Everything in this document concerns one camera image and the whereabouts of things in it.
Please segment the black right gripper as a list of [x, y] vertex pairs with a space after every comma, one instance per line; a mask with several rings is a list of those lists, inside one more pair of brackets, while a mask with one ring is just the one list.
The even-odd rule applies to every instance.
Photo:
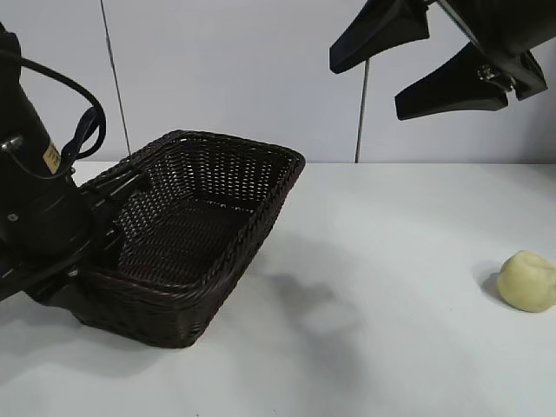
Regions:
[[[532, 49], [555, 38], [554, 1], [440, 1], [468, 43], [437, 70], [398, 93], [399, 120], [508, 105], [547, 90]], [[368, 0], [329, 49], [343, 73], [405, 43], [429, 38], [428, 6], [415, 0]]]

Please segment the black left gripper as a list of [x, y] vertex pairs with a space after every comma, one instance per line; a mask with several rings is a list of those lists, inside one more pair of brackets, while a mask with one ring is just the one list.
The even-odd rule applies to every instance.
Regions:
[[118, 216], [147, 189], [144, 172], [118, 171], [80, 187], [56, 180], [32, 189], [32, 201], [1, 201], [1, 298], [25, 290], [41, 305], [77, 305], [80, 269], [118, 265], [125, 238]]

